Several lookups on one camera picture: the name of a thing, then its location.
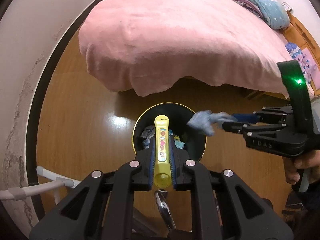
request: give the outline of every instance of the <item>picture frame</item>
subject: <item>picture frame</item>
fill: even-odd
[[[283,2],[283,3],[282,3],[282,6],[285,8],[285,10],[286,10],[287,12],[291,12],[291,11],[292,11],[292,7],[289,6],[289,4],[287,4],[286,2]]]

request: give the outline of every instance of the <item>hand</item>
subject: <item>hand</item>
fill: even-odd
[[[300,180],[297,169],[312,168],[309,176],[309,183],[316,182],[320,179],[320,150],[313,150],[301,155],[299,158],[292,159],[283,157],[285,180],[289,184],[296,184]]]

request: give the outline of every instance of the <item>chrome handle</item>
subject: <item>chrome handle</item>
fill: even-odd
[[[167,203],[165,197],[163,196],[162,192],[159,190],[156,190],[155,191],[155,198],[156,198],[156,204],[157,204],[158,210],[160,212],[160,215],[161,215],[165,225],[167,226],[168,230],[177,229],[176,225],[174,224],[174,221],[172,219],[168,203]]]

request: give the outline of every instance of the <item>wall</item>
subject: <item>wall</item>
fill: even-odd
[[[278,0],[286,2],[292,7],[292,15],[306,27],[313,38],[320,45],[320,17],[309,0]]]
[[[36,83],[56,43],[94,0],[13,0],[0,21],[0,190],[27,186],[25,134]],[[28,235],[37,218],[30,198],[4,201]]]

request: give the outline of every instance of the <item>yellow plastic tube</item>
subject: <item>yellow plastic tube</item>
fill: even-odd
[[[156,162],[153,183],[159,188],[171,185],[171,168],[169,162],[169,118],[158,115],[155,118],[156,127]]]

